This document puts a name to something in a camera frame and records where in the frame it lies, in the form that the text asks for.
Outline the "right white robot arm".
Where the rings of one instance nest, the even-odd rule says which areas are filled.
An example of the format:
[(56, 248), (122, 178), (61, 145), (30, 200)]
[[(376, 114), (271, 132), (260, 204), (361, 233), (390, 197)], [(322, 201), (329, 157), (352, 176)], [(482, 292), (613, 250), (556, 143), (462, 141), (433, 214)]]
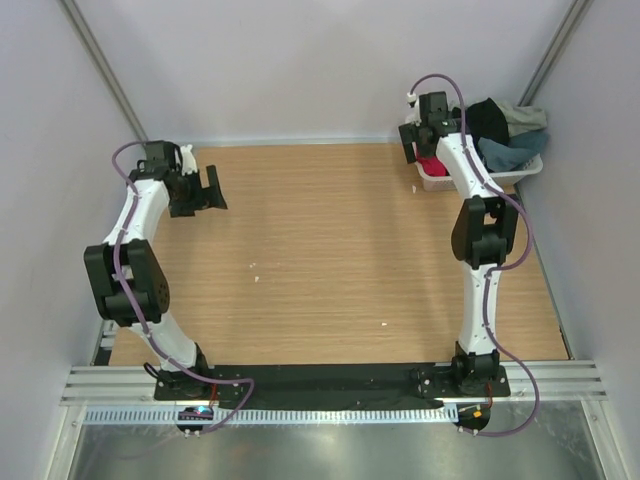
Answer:
[(445, 389), (455, 396), (506, 397), (494, 330), (500, 267), (514, 246), (517, 210), (475, 152), (465, 119), (452, 116), (445, 92), (409, 93), (407, 103), (410, 114), (399, 127), (406, 160), (436, 157), (462, 199), (451, 248), (463, 270), (463, 323)]

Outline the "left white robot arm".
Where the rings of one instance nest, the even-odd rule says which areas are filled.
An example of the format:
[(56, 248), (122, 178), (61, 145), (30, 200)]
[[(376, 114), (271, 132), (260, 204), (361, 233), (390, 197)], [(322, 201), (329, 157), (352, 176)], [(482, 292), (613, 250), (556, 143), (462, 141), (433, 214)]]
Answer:
[(105, 239), (85, 249), (83, 261), (100, 316), (129, 330), (159, 361), (144, 366), (158, 399), (199, 400), (213, 389), (200, 346), (170, 311), (171, 293), (152, 243), (164, 214), (192, 217), (227, 207), (215, 166), (200, 170), (193, 148), (167, 140), (142, 141), (142, 159), (124, 180), (126, 199)]

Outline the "pink red t shirt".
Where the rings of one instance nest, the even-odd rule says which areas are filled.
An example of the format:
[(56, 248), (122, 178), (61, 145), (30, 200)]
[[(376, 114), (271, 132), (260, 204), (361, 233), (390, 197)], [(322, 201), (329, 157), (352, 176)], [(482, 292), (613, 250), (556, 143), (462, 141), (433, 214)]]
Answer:
[(448, 175), (448, 171), (444, 164), (435, 156), (418, 157), (417, 162), (421, 165), (427, 176), (439, 178), (446, 177)]

